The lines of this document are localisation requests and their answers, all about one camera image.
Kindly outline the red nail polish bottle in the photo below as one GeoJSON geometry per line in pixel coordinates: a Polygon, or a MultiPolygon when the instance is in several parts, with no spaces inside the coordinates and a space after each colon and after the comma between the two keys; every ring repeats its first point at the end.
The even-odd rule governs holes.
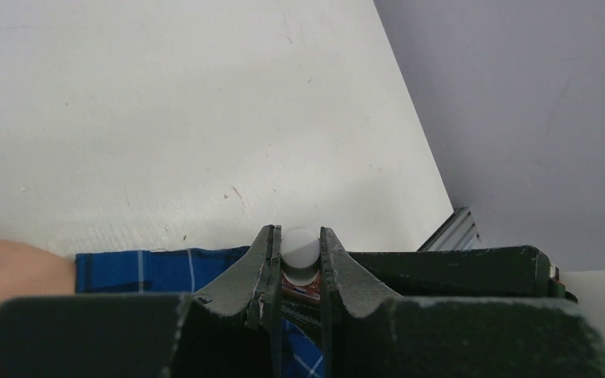
{"type": "Polygon", "coordinates": [[[290,277],[282,272],[282,291],[286,298],[318,305],[321,301],[319,272],[308,280],[291,281],[290,277]]]}

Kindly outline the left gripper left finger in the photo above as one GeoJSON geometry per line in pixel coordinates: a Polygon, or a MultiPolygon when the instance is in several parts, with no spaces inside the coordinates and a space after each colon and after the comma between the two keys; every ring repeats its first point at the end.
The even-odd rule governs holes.
{"type": "Polygon", "coordinates": [[[194,293],[0,304],[0,377],[278,377],[281,229],[194,293]]]}

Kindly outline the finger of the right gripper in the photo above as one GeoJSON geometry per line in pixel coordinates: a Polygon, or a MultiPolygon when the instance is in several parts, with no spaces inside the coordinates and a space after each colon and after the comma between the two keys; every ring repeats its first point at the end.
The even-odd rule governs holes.
{"type": "Polygon", "coordinates": [[[566,297],[559,270],[534,246],[349,255],[406,296],[566,297]]]}

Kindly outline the mannequin hand with painted nails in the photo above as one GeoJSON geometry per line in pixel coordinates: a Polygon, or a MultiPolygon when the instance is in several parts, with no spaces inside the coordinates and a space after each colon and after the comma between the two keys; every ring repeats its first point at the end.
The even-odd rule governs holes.
{"type": "Polygon", "coordinates": [[[0,303],[19,296],[75,293],[74,261],[23,243],[0,239],[0,303]]]}

